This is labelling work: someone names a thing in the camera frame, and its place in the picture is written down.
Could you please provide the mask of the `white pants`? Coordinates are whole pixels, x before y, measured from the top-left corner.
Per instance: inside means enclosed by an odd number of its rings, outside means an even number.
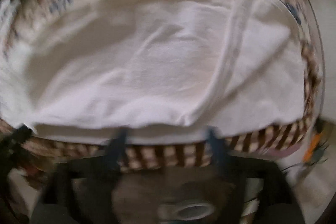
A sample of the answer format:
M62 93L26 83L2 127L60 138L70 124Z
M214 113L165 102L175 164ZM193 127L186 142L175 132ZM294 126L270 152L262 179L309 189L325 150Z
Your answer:
M301 119L304 70L280 0L85 0L1 57L1 116L59 141L192 143Z

